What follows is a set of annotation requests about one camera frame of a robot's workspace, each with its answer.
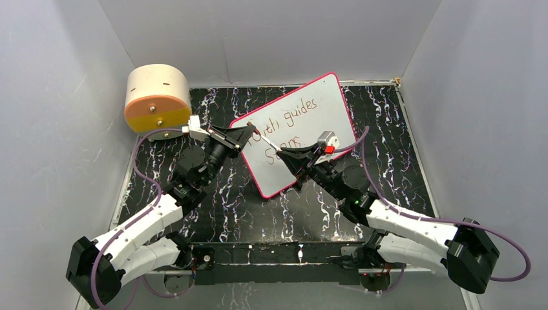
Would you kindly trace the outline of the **white whiteboard marker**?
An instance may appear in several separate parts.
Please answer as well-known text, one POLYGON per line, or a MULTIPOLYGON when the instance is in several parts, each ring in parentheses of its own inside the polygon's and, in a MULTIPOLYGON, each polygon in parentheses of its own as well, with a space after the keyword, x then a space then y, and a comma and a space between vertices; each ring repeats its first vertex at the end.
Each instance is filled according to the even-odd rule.
MULTIPOLYGON (((247 126, 252 126, 254 127, 254 125, 249 121, 246 123, 247 126)), ((251 141, 253 140, 253 135, 256 135, 258 136, 262 141, 266 142, 271 148, 275 149, 276 152, 278 151, 281 151, 281 148, 274 144, 270 139, 268 139, 267 137, 263 136, 260 131, 255 127, 253 133, 252 133, 252 137, 248 140, 247 144, 249 146, 251 146, 251 141)))

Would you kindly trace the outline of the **pink framed whiteboard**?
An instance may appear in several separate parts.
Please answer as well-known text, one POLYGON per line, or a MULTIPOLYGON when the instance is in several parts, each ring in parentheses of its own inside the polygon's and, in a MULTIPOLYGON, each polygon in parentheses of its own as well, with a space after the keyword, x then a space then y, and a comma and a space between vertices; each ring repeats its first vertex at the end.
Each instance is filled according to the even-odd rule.
POLYGON ((346 99, 333 72, 325 74, 231 122, 232 128, 251 123, 258 130, 242 155, 263 198, 276 196, 295 183, 267 138, 279 147, 308 147, 332 131, 342 147, 356 141, 346 99))

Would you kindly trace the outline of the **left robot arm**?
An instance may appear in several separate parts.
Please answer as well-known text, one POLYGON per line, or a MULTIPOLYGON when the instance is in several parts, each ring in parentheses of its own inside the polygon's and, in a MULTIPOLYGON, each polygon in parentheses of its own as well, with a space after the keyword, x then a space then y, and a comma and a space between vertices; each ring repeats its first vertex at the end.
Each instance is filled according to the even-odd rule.
POLYGON ((200 124, 188 123, 165 131, 187 134, 205 146, 184 149, 165 186, 135 168, 155 187, 155 199, 119 226, 93 239, 83 236, 72 246, 66 279, 93 309, 105 309, 125 284, 149 271, 167 265, 185 269, 192 264, 193 246, 177 232, 151 244, 147 241, 200 205, 224 162, 239 156, 256 128, 212 125, 202 129, 200 124))

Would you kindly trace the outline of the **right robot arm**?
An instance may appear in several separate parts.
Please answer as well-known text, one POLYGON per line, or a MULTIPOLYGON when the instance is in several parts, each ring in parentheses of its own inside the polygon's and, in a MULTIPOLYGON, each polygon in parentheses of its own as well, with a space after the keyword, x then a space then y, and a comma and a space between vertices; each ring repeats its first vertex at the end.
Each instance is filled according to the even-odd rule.
POLYGON ((363 249, 368 265, 397 263, 425 268, 472 293, 486 291, 500 252, 476 220, 443 221, 383 202, 371 191, 360 166, 335 168, 327 159, 333 150, 316 143, 297 149, 283 147, 277 156, 296 178, 297 187, 313 180, 341 201, 340 212, 348 220, 376 231, 363 249))

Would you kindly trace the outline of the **beige orange cylindrical container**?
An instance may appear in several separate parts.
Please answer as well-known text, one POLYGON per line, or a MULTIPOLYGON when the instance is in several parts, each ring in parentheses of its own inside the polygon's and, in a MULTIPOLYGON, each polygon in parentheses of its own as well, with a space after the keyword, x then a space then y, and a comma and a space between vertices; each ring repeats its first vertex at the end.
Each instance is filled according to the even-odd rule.
POLYGON ((150 140, 182 135, 169 132, 186 125, 192 114, 189 84, 184 74, 166 64, 135 68, 128 76, 124 106, 126 123, 137 135, 156 131, 150 140))

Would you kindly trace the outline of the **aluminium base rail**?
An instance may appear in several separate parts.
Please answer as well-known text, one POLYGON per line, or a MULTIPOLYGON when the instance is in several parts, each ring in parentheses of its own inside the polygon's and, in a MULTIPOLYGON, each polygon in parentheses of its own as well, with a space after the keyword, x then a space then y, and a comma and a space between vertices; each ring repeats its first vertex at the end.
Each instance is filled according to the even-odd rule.
POLYGON ((109 261, 121 270, 122 283, 156 269, 198 270, 240 267, 308 267, 336 265, 343 269, 384 269, 389 265, 424 268, 437 275, 448 273, 448 260, 416 242, 389 234, 380 244, 341 242, 188 243, 162 238, 141 246, 128 257, 109 261))

